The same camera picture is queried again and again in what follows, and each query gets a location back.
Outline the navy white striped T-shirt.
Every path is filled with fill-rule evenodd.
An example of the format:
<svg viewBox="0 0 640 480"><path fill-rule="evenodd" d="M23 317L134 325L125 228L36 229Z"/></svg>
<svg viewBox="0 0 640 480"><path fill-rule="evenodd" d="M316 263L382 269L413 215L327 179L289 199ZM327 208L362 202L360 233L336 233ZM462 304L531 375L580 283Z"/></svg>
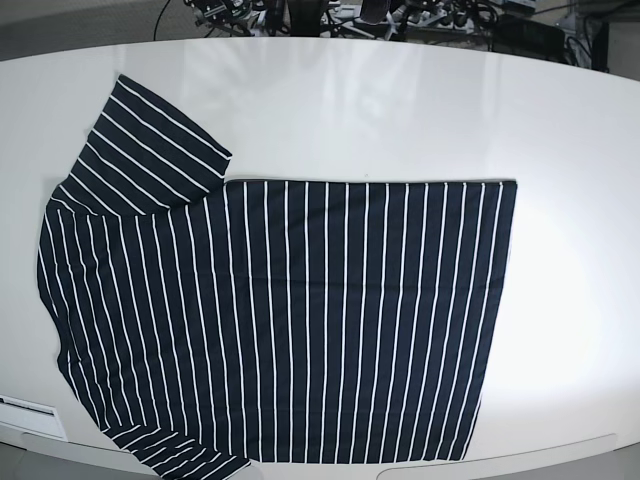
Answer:
<svg viewBox="0 0 640 480"><path fill-rule="evenodd" d="M120 76L46 205L39 294L99 430L164 479L463 459L517 184L230 181L230 160Z"/></svg>

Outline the white power strip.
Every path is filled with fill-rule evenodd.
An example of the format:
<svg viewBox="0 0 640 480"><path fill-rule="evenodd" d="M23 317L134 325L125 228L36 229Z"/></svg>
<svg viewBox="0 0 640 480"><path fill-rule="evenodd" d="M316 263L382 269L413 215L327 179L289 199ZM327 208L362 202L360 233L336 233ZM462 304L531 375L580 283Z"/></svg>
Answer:
<svg viewBox="0 0 640 480"><path fill-rule="evenodd" d="M387 16L394 24L400 25L404 18L407 18L408 27L416 29L439 29L456 32L472 32L475 30L475 23L466 14L439 10L435 13L429 11L396 10Z"/></svg>

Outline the black box behind table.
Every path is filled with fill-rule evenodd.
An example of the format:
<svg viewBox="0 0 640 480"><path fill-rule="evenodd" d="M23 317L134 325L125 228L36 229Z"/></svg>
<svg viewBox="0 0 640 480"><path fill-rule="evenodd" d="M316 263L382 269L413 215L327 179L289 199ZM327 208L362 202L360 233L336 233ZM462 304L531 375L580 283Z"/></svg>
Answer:
<svg viewBox="0 0 640 480"><path fill-rule="evenodd" d="M558 27L503 14L493 28L494 44L544 56L561 56L565 33Z"/></svg>

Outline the white label on table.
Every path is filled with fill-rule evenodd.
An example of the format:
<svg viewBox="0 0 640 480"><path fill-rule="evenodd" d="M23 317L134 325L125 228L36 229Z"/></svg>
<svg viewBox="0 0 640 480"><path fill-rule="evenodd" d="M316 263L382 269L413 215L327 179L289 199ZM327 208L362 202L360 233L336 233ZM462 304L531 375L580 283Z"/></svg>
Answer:
<svg viewBox="0 0 640 480"><path fill-rule="evenodd" d="M55 407L1 396L0 421L3 427L57 441L68 440Z"/></svg>

